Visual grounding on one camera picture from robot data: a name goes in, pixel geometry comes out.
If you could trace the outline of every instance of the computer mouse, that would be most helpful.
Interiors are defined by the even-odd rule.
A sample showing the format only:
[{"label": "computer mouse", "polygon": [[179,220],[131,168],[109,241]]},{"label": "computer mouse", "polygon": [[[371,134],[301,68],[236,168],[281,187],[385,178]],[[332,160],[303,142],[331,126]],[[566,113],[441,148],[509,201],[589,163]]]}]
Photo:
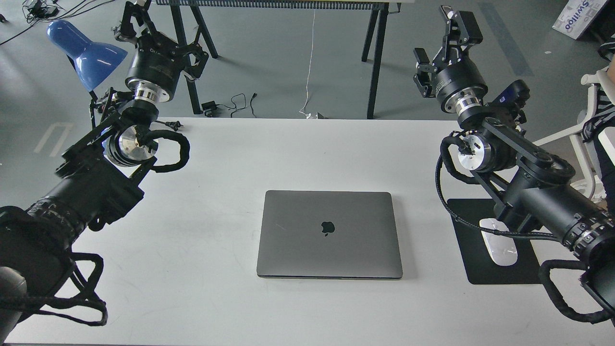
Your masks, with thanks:
[{"label": "computer mouse", "polygon": [[[508,231],[508,227],[506,227],[504,222],[493,218],[482,219],[479,225],[492,230]],[[502,267],[507,267],[517,263],[517,247],[515,246],[515,241],[512,238],[494,235],[484,231],[481,233],[483,233],[483,240],[485,241],[487,252],[489,252],[489,256],[491,257],[493,263]]]}]

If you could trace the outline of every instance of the white table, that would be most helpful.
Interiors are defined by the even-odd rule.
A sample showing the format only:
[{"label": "white table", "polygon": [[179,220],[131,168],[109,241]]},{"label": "white table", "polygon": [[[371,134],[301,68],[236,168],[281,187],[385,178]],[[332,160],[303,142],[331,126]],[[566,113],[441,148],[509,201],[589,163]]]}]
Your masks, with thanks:
[{"label": "white table", "polygon": [[[74,250],[105,259],[105,327],[34,316],[12,343],[130,345],[612,345],[613,326],[570,321],[542,286],[468,283],[434,190],[454,121],[182,119],[188,165],[150,173],[145,199]],[[172,145],[158,157],[175,159]],[[450,198],[486,198],[444,177]],[[264,279],[256,258],[265,191],[388,191],[400,281]],[[572,255],[535,241],[539,261]],[[580,272],[555,282],[580,312],[597,304]]]}]

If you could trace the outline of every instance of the black mouse pad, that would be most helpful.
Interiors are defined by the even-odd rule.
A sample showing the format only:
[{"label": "black mouse pad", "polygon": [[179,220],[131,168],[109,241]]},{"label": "black mouse pad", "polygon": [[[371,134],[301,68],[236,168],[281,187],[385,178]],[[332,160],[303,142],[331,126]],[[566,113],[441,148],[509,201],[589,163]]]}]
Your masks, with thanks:
[{"label": "black mouse pad", "polygon": [[[463,219],[478,225],[494,217],[491,199],[449,199],[451,209]],[[538,259],[529,240],[515,239],[517,263],[502,267],[493,263],[480,231],[453,220],[457,243],[471,284],[539,284]]]}]

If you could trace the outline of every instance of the table leg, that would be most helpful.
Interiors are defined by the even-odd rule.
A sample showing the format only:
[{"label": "table leg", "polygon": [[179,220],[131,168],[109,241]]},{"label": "table leg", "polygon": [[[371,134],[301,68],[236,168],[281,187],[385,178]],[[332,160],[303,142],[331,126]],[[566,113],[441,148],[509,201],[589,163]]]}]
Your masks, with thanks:
[{"label": "table leg", "polygon": [[[170,6],[171,7],[171,16],[173,17],[173,24],[175,25],[175,33],[177,34],[177,43],[180,46],[186,45],[186,32],[184,30],[184,23],[181,19],[181,12],[179,6]],[[185,56],[184,62],[187,66],[191,65],[190,57]],[[186,78],[186,84],[188,85],[188,95],[190,95],[190,103],[192,104],[192,112],[194,114],[202,114],[203,111],[199,105],[199,94],[196,91],[196,85],[194,82],[190,82]]]},{"label": "table leg", "polygon": [[386,30],[386,20],[389,16],[389,3],[385,3],[380,10],[378,19],[378,33],[376,34],[376,47],[374,51],[374,66],[371,70],[370,99],[367,103],[367,118],[374,118],[374,107],[376,105],[376,90],[378,89],[378,77],[380,77],[380,61],[383,56],[384,32]]},{"label": "table leg", "polygon": [[209,56],[216,59],[218,58],[218,51],[216,47],[213,45],[212,37],[209,35],[209,30],[207,29],[207,25],[205,25],[205,19],[203,19],[203,14],[200,12],[198,6],[190,6],[192,10],[192,14],[194,14],[194,19],[199,25],[200,33],[203,35],[203,39],[205,40],[205,44],[209,49]]},{"label": "table leg", "polygon": [[367,26],[367,35],[365,36],[365,44],[363,45],[363,55],[361,61],[367,61],[367,54],[370,52],[371,40],[374,37],[374,29],[376,28],[376,19],[378,18],[378,10],[371,10],[370,23]]}]

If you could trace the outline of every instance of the black cable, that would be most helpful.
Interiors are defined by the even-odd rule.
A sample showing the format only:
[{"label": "black cable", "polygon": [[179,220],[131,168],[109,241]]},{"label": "black cable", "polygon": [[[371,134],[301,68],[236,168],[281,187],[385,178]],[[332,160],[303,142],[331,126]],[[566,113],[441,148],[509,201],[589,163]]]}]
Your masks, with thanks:
[{"label": "black cable", "polygon": [[75,275],[75,273],[71,274],[71,281],[73,282],[73,285],[77,287],[78,290],[81,291],[85,288],[84,286],[85,284],[79,280],[79,278]]},{"label": "black cable", "polygon": [[66,12],[64,12],[64,14],[62,14],[59,18],[57,19],[62,19],[62,17],[68,15],[69,13],[71,13],[74,9],[76,9],[77,7],[81,6],[86,0],[82,0],[79,4],[76,4],[72,9],[67,10]]},{"label": "black cable", "polygon": [[544,233],[544,232],[520,233],[520,232],[512,232],[512,231],[496,231],[490,228],[476,226],[472,222],[469,222],[463,219],[461,216],[457,215],[451,209],[451,207],[449,207],[448,203],[446,203],[444,199],[444,196],[442,195],[442,186],[440,184],[440,171],[441,170],[442,170],[442,156],[439,156],[438,163],[435,165],[435,189],[436,189],[436,192],[438,193],[438,197],[440,198],[440,202],[442,203],[446,211],[448,211],[448,213],[451,214],[451,216],[456,222],[459,222],[470,228],[474,228],[476,230],[484,231],[484,232],[491,233],[494,235],[503,235],[509,238],[516,238],[516,239],[551,240],[551,241],[557,241],[559,243],[559,240],[557,239],[557,237],[550,233]]},{"label": "black cable", "polygon": [[[90,2],[88,2],[87,4],[83,5],[83,6],[82,6],[79,10],[83,9],[86,5],[89,5],[90,3],[94,2],[94,1],[95,1],[95,0],[91,0],[91,1],[90,1]],[[85,10],[85,11],[82,11],[82,12],[77,12],[77,13],[74,13],[74,14],[72,14],[72,15],[65,16],[65,17],[61,17],[61,18],[55,18],[54,20],[57,20],[57,19],[66,19],[66,18],[73,18],[73,17],[77,17],[78,15],[82,15],[82,14],[84,14],[84,13],[86,13],[86,12],[90,12],[91,10],[93,10],[93,9],[95,9],[95,8],[97,8],[97,7],[100,7],[100,6],[102,6],[102,5],[105,5],[105,4],[108,4],[108,3],[110,3],[110,2],[114,2],[114,1],[115,1],[115,0],[107,0],[107,1],[105,1],[105,2],[103,2],[103,3],[101,3],[101,4],[98,4],[98,5],[94,6],[94,7],[89,8],[89,9],[87,9],[87,10]]]},{"label": "black cable", "polygon": [[61,8],[61,9],[63,9],[63,10],[66,10],[66,9],[65,9],[64,7],[62,7],[61,5],[58,5],[58,0],[51,0],[51,2],[52,2],[54,5],[56,5],[57,7]]},{"label": "black cable", "polygon": [[540,279],[545,291],[553,305],[559,312],[569,319],[577,322],[600,323],[611,318],[615,318],[606,310],[593,313],[578,313],[573,308],[568,306],[564,301],[564,297],[555,286],[555,283],[550,278],[551,269],[572,269],[572,270],[587,270],[587,266],[577,260],[546,260],[538,269],[538,278]]},{"label": "black cable", "polygon": [[181,127],[184,127],[184,125],[182,125],[179,120],[178,121],[159,121],[159,120],[154,120],[154,123],[159,123],[159,124],[163,124],[164,126],[170,127],[171,129],[173,129],[173,131],[177,132]]},{"label": "black cable", "polygon": [[252,107],[252,100],[254,100],[256,98],[256,92],[254,94],[252,94],[252,98],[250,99],[250,109],[252,110],[252,116],[254,116],[254,118],[256,117],[256,115],[254,115],[254,107]]},{"label": "black cable", "polygon": [[[49,305],[52,308],[67,309],[71,307],[89,307],[98,310],[101,313],[100,321],[84,321],[63,313],[50,312],[35,308],[27,308],[22,305]],[[52,315],[66,318],[77,323],[86,324],[88,326],[104,326],[107,324],[108,313],[104,301],[89,301],[85,299],[75,298],[58,298],[58,297],[0,297],[0,308],[6,310],[16,310],[21,312],[33,313],[37,315]]]},{"label": "black cable", "polygon": [[26,12],[24,10],[28,8],[28,6],[25,5],[27,1],[28,0],[24,0],[22,2],[22,13],[23,13],[23,16],[26,18],[26,22],[28,24],[30,24],[35,19],[45,20],[46,22],[48,22],[48,17],[46,17],[45,14],[49,12],[50,8],[55,8],[58,11],[60,9],[64,9],[64,8],[62,8],[62,6],[58,6],[55,3],[54,3],[54,5],[49,5],[47,3],[47,0],[40,0],[41,7],[39,8],[39,12],[34,14],[34,13],[30,12],[30,9],[28,9],[28,14],[26,15]]},{"label": "black cable", "polygon": [[152,171],[156,173],[166,173],[177,171],[188,163],[190,158],[190,142],[188,139],[179,132],[173,132],[169,130],[153,130],[143,135],[137,133],[137,140],[139,143],[149,143],[150,141],[158,138],[164,138],[177,142],[180,145],[180,160],[174,164],[166,164],[163,166],[153,166]]},{"label": "black cable", "polygon": [[[233,101],[233,99],[236,98],[237,96],[242,96],[242,95],[244,96],[244,107],[243,108],[238,108],[237,104],[235,103],[235,101]],[[255,95],[256,95],[256,93],[254,93],[252,95],[252,100],[256,97]],[[231,112],[231,118],[232,118],[233,114],[237,113],[240,110],[244,110],[244,109],[246,109],[248,107],[247,98],[245,97],[245,94],[243,92],[241,94],[237,94],[237,95],[231,97],[231,102],[232,102],[234,107],[229,107],[229,106],[227,106],[227,105],[225,105],[223,103],[217,103],[216,106],[224,106],[228,110],[234,110],[234,111]]]},{"label": "black cable", "polygon": [[26,31],[28,31],[28,30],[32,29],[32,27],[33,27],[33,26],[35,26],[35,24],[37,24],[37,23],[38,23],[38,20],[37,20],[36,22],[32,23],[29,27],[25,28],[25,29],[24,29],[21,33],[16,34],[15,36],[13,36],[13,37],[9,38],[8,40],[6,40],[6,41],[4,41],[4,42],[0,43],[0,46],[1,46],[1,45],[3,45],[3,44],[5,44],[5,43],[7,43],[7,42],[9,42],[9,41],[10,41],[10,40],[12,40],[13,38],[16,38],[17,36],[19,36],[19,35],[23,34],[24,32],[26,32]]},{"label": "black cable", "polygon": [[[103,258],[97,254],[86,254],[81,252],[73,252],[71,258],[75,262],[75,269],[73,271],[73,275],[76,277],[80,284],[75,285],[77,286],[77,288],[79,288],[79,294],[74,296],[74,298],[102,301],[96,294],[96,292],[94,292],[94,290],[98,285],[100,276],[103,273]],[[81,270],[79,269],[79,265],[77,264],[79,261],[84,260],[94,263],[94,269],[92,270],[90,276],[87,279],[83,276]]]},{"label": "black cable", "polygon": [[460,132],[451,133],[448,137],[442,139],[442,143],[440,144],[440,157],[442,157],[442,161],[444,162],[444,166],[446,167],[446,171],[455,179],[460,180],[469,185],[478,185],[479,182],[475,177],[468,177],[467,175],[461,174],[455,168],[453,158],[451,157],[451,153],[448,151],[448,147],[452,144],[455,144],[460,152],[465,152],[467,150],[467,144],[459,137],[461,135]]}]

